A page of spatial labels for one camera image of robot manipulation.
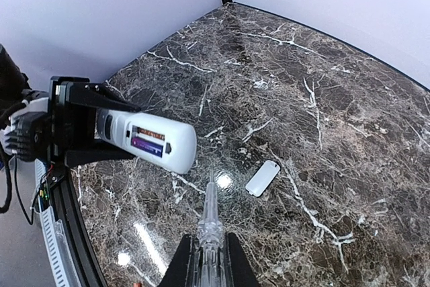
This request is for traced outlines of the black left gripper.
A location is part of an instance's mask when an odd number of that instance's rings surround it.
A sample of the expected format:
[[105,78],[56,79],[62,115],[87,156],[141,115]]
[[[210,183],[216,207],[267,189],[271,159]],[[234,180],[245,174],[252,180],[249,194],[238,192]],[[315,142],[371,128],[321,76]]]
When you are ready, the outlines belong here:
[[82,77],[52,77],[48,100],[51,139],[48,162],[69,168],[135,156],[118,147],[97,148],[95,108],[140,112],[140,106],[122,99],[105,85]]

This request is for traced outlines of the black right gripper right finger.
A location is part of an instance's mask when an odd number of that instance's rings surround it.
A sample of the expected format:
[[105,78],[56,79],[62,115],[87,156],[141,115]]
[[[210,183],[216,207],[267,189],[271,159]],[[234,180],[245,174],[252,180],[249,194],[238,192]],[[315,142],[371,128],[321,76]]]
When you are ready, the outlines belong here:
[[250,266],[239,238],[234,233],[227,233],[224,237],[226,285],[234,287],[259,287],[260,284]]

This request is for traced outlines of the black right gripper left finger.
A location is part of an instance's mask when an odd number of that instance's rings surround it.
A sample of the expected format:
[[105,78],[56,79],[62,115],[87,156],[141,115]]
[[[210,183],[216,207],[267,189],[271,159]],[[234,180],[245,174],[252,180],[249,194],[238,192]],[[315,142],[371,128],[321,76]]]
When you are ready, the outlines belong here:
[[195,237],[191,234],[182,236],[174,256],[168,265],[158,287],[186,287],[191,284],[190,271],[193,267]]

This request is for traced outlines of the white remote control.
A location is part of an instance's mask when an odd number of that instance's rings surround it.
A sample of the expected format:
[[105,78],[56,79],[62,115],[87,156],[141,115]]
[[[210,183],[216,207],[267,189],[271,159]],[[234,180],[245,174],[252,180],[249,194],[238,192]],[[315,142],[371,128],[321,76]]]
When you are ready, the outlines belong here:
[[[165,140],[140,134],[138,127],[164,134]],[[194,127],[164,117],[101,109],[97,113],[97,133],[102,140],[178,174],[187,173],[196,159],[197,136]],[[135,136],[163,145],[163,156],[160,158],[133,147],[131,138]]]

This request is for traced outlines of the white battery cover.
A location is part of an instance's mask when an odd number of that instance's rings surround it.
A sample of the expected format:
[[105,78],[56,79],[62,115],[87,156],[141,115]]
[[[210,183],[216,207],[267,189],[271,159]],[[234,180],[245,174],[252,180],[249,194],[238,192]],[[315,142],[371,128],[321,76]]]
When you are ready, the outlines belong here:
[[246,184],[245,189],[250,195],[259,197],[269,187],[280,171],[280,166],[271,160],[267,160],[257,170],[254,176]]

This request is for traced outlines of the orange battery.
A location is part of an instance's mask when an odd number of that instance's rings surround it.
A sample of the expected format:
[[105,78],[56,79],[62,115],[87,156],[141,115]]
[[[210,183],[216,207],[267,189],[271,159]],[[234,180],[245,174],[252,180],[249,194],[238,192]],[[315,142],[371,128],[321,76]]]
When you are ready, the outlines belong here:
[[159,140],[165,140],[165,135],[164,134],[159,134],[159,133],[153,132],[151,130],[147,130],[145,128],[138,127],[137,128],[137,132],[140,133],[140,134],[146,135],[146,136],[150,136],[150,137],[159,139]]

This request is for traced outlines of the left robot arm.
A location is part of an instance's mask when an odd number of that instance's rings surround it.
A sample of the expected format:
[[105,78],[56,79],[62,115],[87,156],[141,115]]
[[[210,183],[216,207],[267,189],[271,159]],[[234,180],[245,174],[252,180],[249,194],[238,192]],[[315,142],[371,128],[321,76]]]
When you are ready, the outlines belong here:
[[1,127],[11,127],[5,146],[18,159],[69,168],[132,159],[133,154],[119,144],[95,138],[95,124],[101,119],[97,113],[103,109],[140,111],[88,78],[52,77],[48,92],[33,90],[6,49],[1,49]]

